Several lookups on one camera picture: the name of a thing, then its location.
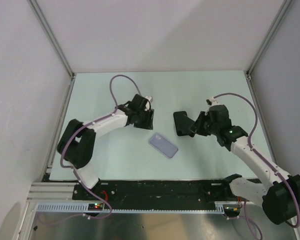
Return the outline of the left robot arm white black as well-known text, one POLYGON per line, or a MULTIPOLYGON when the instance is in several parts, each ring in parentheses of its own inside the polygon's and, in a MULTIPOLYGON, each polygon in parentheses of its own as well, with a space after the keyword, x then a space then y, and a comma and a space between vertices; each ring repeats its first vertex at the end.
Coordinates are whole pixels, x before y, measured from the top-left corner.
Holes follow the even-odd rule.
POLYGON ((84 186, 83 193, 89 199, 97 199, 101 187, 99 177, 92 167, 95 140, 120 128, 152 130, 154 109, 151 96, 136 94, 132 100, 116 105, 110 112, 92 121, 72 119, 66 126, 57 152, 60 154, 60 166, 71 169, 78 181, 84 186))

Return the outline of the black phone case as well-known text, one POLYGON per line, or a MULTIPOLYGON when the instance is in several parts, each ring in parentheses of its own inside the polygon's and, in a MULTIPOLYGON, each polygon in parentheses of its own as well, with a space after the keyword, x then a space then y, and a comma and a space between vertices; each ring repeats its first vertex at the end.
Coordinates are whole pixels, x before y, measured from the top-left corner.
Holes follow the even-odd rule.
POLYGON ((186 111, 176 111, 173 113, 174 125, 178 137, 189 136, 193 138, 195 134, 190 130, 190 127, 195 122, 188 117, 186 111))

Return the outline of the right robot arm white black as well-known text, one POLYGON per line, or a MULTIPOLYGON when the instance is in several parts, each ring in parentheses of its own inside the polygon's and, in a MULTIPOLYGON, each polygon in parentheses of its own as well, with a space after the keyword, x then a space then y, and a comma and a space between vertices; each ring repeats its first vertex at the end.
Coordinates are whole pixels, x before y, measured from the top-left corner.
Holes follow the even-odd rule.
POLYGON ((262 159, 249 142, 248 133, 232 124, 225 105, 211 105, 208 111, 201 111, 189 129, 200 136, 215 136, 220 146, 240 158, 260 180, 253 183, 238 174, 229 176, 228 183, 221 187, 224 199, 243 197, 261 207, 276 225, 300 215, 300 175, 292 176, 272 161, 262 159))

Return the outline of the lilac phone case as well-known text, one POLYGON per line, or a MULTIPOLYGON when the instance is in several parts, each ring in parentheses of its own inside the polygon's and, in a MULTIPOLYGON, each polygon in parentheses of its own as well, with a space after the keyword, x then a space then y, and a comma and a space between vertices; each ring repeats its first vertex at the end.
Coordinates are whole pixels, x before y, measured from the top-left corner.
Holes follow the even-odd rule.
POLYGON ((179 150, 175 144, 160 133, 155 133, 148 143, 168 159, 172 159, 179 150))

